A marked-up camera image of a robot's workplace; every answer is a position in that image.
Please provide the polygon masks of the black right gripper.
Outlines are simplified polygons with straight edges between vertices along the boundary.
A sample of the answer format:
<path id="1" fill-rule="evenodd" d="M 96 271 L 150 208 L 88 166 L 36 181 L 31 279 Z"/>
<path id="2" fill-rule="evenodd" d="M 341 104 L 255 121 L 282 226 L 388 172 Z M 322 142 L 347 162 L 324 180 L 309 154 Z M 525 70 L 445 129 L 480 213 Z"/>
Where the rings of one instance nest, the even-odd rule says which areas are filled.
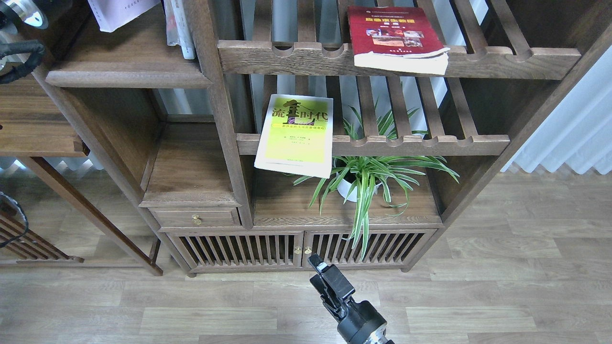
<path id="1" fill-rule="evenodd" d="M 335 264 L 327 264 L 316 253 L 308 263 L 317 274 L 309 279 L 324 307 L 339 321 L 337 331 L 348 344 L 386 344 L 387 321 L 369 301 L 354 302 L 353 285 Z"/>

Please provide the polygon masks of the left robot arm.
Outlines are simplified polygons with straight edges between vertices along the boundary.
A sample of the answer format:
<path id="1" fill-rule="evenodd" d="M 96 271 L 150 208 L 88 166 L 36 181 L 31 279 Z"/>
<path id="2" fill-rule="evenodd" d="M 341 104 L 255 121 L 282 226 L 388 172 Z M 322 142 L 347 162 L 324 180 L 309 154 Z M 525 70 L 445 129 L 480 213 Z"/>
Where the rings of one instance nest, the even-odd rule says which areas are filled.
<path id="1" fill-rule="evenodd" d="M 18 30 L 47 28 L 50 17 L 71 6 L 69 0 L 1 2 L 1 156 L 61 157 L 83 154 L 79 137 L 46 95 L 32 72 L 46 53 L 37 39 Z"/>

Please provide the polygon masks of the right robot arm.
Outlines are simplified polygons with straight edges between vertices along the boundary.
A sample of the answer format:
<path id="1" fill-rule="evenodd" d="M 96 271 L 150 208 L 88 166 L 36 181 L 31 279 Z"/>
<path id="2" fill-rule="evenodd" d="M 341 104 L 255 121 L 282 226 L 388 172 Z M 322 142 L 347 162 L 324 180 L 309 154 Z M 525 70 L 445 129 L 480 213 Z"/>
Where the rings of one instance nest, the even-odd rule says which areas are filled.
<path id="1" fill-rule="evenodd" d="M 324 307 L 338 322 L 337 331 L 348 344 L 393 344 L 385 337 L 387 321 L 373 305 L 355 302 L 353 285 L 335 264 L 328 265 L 316 253 L 308 257 L 317 274 L 310 279 Z"/>

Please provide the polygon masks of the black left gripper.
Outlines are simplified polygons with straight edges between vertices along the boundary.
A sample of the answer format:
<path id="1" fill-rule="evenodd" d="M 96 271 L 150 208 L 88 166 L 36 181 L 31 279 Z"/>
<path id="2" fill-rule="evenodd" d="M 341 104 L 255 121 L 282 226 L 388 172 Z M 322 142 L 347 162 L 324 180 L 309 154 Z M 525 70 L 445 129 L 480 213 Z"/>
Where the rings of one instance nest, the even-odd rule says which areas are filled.
<path id="1" fill-rule="evenodd" d="M 72 0 L 33 0 L 44 15 L 62 15 L 72 7 Z"/>

